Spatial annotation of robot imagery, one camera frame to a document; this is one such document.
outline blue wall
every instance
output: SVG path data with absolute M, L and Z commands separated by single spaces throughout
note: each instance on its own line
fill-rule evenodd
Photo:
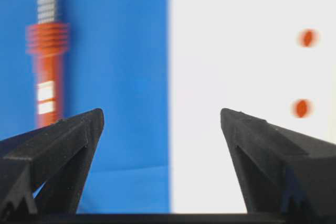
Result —
M 25 27 L 36 0 L 1 0 L 0 138 L 34 128 Z M 102 108 L 105 127 L 79 212 L 169 212 L 166 0 L 61 0 L 70 23 L 65 117 Z

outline orange threaded fitting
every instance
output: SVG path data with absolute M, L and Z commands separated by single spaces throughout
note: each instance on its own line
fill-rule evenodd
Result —
M 36 55 L 37 124 L 44 127 L 63 116 L 62 57 L 68 49 L 68 25 L 35 24 L 27 35 L 28 51 Z

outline blurry object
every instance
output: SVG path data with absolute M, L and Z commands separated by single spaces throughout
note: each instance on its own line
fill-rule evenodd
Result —
M 293 113 L 298 118 L 306 117 L 311 112 L 311 105 L 308 100 L 301 99 L 293 104 Z
M 307 29 L 300 34 L 300 44 L 303 47 L 312 47 L 316 44 L 318 33 L 315 30 Z
M 28 28 L 29 52 L 37 75 L 37 124 L 63 117 L 62 57 L 68 49 L 68 26 L 58 21 L 57 0 L 37 0 L 38 24 Z

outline black plastic part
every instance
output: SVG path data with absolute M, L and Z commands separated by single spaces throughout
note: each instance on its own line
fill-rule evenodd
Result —
M 102 110 L 95 109 L 1 141 L 2 220 L 75 214 L 103 125 Z
M 248 212 L 336 223 L 336 145 L 229 109 L 221 124 Z
M 229 109 L 222 110 L 221 123 L 247 214 L 76 215 L 104 125 L 101 109 L 95 109 L 0 142 L 0 221 L 335 223 L 335 145 Z M 34 199 L 33 191 L 43 183 Z

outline blue surface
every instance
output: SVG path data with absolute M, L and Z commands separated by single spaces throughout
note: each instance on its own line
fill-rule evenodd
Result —
M 36 0 L 1 0 L 0 138 L 34 128 L 25 27 Z M 166 0 L 62 0 L 70 23 L 65 117 L 102 108 L 105 127 L 79 212 L 169 212 Z

